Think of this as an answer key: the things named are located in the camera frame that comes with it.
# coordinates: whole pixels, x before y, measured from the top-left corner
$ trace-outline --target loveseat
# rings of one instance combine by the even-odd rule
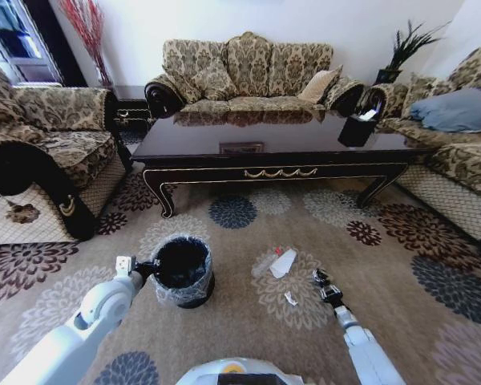
[[[115,97],[12,87],[0,71],[0,244],[85,240],[131,167]]]
[[[381,103],[378,130],[439,147],[423,164],[411,166],[398,183],[481,242],[481,132],[438,132],[403,118],[413,101],[465,87],[481,89],[481,47],[447,80],[422,77],[409,86],[379,84],[369,89],[367,98],[370,104]]]
[[[146,100],[155,118],[169,117],[179,110],[339,110],[348,115],[363,92],[356,79],[340,77],[320,103],[297,98],[318,71],[329,69],[332,56],[329,44],[271,43],[253,32],[226,43],[168,40],[163,49],[165,73],[146,85]],[[231,99],[204,99],[196,93],[191,78],[218,59],[235,84],[236,94]]]

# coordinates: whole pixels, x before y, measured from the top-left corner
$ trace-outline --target white pillow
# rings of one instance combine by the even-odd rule
[[[311,103],[321,100],[325,91],[332,87],[340,78],[342,66],[333,71],[319,71],[306,85],[305,89],[297,96],[298,99]]]

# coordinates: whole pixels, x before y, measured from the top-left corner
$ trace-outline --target white wall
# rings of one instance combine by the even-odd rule
[[[103,50],[115,84],[141,85],[162,72],[166,39],[226,41],[251,30],[274,42],[333,45],[332,67],[372,83],[390,62],[392,39],[406,20],[443,24],[463,0],[99,0],[105,15]],[[86,80],[95,69],[71,25],[51,0]],[[426,62],[425,47],[405,63],[402,78]]]
[[[459,62],[481,46],[481,0],[465,0],[421,71],[446,78]]]

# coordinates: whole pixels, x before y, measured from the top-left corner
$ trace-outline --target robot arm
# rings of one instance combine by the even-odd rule
[[[364,329],[350,309],[342,303],[342,292],[332,285],[327,274],[316,269],[313,280],[321,287],[321,298],[333,307],[344,341],[362,385],[406,385],[369,329]]]
[[[93,287],[64,325],[45,335],[1,382],[75,384],[92,364],[99,344],[123,320],[156,267],[118,257],[116,276]]]

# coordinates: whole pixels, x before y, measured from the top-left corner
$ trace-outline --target vase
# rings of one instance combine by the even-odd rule
[[[374,86],[381,83],[393,83],[398,78],[400,73],[401,70],[387,70],[386,68],[383,68],[378,71],[378,77],[374,82]]]
[[[99,85],[103,88],[112,89],[112,81],[107,73],[107,70],[105,69],[105,66],[95,63],[95,67]]]

